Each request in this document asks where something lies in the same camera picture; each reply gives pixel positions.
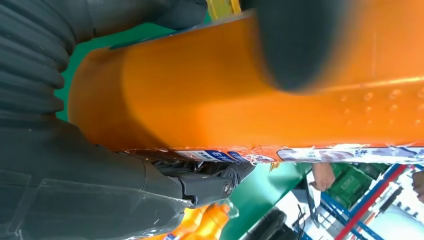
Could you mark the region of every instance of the blue metal shelf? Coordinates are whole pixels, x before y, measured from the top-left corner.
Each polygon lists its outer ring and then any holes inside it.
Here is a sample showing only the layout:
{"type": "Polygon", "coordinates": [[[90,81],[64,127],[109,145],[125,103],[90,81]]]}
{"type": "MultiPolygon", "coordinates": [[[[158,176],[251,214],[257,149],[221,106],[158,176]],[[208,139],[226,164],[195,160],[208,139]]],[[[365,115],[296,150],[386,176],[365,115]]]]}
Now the blue metal shelf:
{"type": "MultiPolygon", "coordinates": [[[[344,206],[342,206],[340,203],[338,203],[337,201],[335,201],[334,199],[332,199],[327,193],[323,192],[321,194],[321,207],[323,209],[325,209],[327,212],[329,212],[335,219],[337,219],[341,224],[346,225],[349,220],[355,216],[359,209],[361,209],[361,207],[367,203],[371,197],[373,195],[376,194],[376,191],[383,185],[385,184],[389,177],[392,176],[396,170],[400,167],[399,164],[394,164],[392,165],[384,174],[383,178],[380,179],[376,185],[371,188],[367,194],[364,195],[364,197],[362,198],[361,201],[359,201],[359,203],[354,206],[354,208],[349,211],[347,208],[345,208],[344,206]]],[[[372,229],[370,229],[365,223],[363,223],[362,221],[359,221],[357,223],[357,226],[359,226],[360,228],[362,228],[367,234],[369,234],[371,237],[373,237],[375,240],[384,240],[381,236],[379,236],[377,233],[375,233],[372,229]]],[[[356,229],[352,229],[351,232],[358,237],[360,240],[367,240],[361,233],[359,233],[356,229]]]]}

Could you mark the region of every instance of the orange plastic surface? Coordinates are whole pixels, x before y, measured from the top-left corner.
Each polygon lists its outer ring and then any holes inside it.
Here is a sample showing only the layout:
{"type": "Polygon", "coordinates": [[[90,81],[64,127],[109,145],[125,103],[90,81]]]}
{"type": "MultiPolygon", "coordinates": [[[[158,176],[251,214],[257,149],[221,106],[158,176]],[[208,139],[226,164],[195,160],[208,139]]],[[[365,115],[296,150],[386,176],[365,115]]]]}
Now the orange plastic surface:
{"type": "Polygon", "coordinates": [[[235,148],[281,161],[279,148],[423,147],[424,1],[354,2],[320,84],[304,92],[269,84],[246,17],[92,52],[69,118],[112,150],[235,148]]]}
{"type": "Polygon", "coordinates": [[[230,220],[226,204],[212,205],[203,215],[200,226],[193,233],[184,236],[181,240],[219,240],[222,229],[230,220]]]}
{"type": "Polygon", "coordinates": [[[168,235],[171,235],[173,238],[181,239],[183,236],[194,232],[201,224],[203,214],[209,206],[203,206],[196,209],[186,208],[184,210],[184,218],[182,219],[179,226],[172,232],[167,234],[162,234],[158,236],[152,236],[148,238],[140,238],[147,240],[167,240],[168,235]]]}

